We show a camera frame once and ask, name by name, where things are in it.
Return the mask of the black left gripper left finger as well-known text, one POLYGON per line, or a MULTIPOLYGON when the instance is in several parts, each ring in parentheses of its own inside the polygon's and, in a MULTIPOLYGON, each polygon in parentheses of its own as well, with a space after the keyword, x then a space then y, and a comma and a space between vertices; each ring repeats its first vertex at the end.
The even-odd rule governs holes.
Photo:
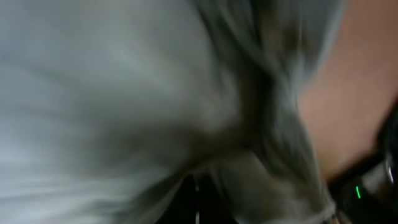
POLYGON ((166 211, 155 224, 195 224, 196 185, 190 175, 182 181, 166 211))

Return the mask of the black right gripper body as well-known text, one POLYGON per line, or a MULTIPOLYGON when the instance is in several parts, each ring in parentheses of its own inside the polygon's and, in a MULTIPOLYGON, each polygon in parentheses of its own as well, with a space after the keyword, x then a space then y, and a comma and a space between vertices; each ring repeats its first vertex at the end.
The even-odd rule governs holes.
POLYGON ((333 223, 397 224, 397 103, 376 138, 376 153, 330 184, 333 223))

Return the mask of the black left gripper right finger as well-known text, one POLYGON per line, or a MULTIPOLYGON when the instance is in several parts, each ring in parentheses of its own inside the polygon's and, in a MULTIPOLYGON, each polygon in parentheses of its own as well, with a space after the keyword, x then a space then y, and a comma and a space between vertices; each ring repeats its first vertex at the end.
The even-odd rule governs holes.
POLYGON ((210 177, 199 181, 198 191, 199 224, 238 224, 218 195, 210 177))

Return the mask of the light blue t-shirt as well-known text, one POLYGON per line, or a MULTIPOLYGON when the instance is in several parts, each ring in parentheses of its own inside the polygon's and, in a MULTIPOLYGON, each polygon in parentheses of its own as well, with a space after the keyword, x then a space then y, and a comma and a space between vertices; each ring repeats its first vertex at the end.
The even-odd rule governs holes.
POLYGON ((329 223, 299 115, 344 1, 1 2, 1 222, 329 223))

